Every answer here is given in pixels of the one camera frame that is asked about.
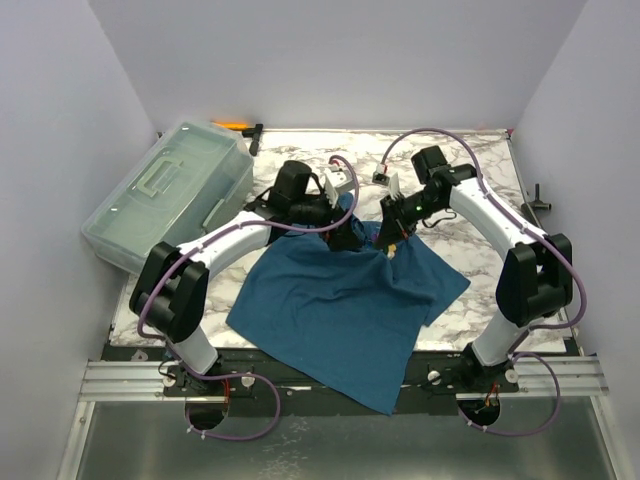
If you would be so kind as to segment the colourful plush flower brooch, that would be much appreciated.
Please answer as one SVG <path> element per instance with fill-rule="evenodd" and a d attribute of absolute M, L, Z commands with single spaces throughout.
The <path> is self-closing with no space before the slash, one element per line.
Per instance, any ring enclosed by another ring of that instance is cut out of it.
<path fill-rule="evenodd" d="M 395 243 L 385 243 L 379 236 L 373 239 L 373 247 L 383 253 L 389 260 L 393 259 L 396 255 L 397 245 Z"/>

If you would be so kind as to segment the blue t-shirt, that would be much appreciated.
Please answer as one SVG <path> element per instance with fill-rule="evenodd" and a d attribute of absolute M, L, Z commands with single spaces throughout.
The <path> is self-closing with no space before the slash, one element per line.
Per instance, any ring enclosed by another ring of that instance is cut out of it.
<path fill-rule="evenodd" d="M 469 285 L 417 236 L 392 256 L 285 236 L 251 268 L 226 323 L 276 360 L 389 415 L 420 329 Z"/>

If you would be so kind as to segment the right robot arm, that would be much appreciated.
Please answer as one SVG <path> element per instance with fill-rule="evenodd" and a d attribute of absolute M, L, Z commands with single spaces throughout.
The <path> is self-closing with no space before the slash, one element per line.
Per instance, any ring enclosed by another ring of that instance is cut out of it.
<path fill-rule="evenodd" d="M 375 182 L 388 189 L 380 201 L 376 248 L 408 240 L 417 225 L 449 209 L 470 222 L 503 262 L 495 314 L 445 377 L 463 392 L 480 392 L 504 375 L 510 355 L 531 328 L 572 301 L 572 245 L 565 235 L 546 234 L 498 199 L 477 166 L 453 166 L 437 146 L 420 150 L 411 162 L 422 186 L 411 195 L 401 193 L 397 175 L 389 175 L 386 167 L 376 170 Z"/>

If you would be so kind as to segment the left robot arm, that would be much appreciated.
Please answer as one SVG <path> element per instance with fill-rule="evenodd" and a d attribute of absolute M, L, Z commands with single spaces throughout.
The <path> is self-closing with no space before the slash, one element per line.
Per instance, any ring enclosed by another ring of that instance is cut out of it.
<path fill-rule="evenodd" d="M 214 393 L 222 380 L 217 349 L 201 327 L 209 283 L 249 253 L 288 232 L 315 234 L 353 249 L 355 208 L 339 199 L 350 192 L 357 201 L 359 182 L 353 166 L 333 155 L 324 176 L 304 162 L 287 161 L 272 186 L 247 203 L 226 224 L 198 239 L 172 246 L 162 241 L 149 252 L 129 300 L 138 334 L 159 339 L 187 372 L 201 395 Z"/>

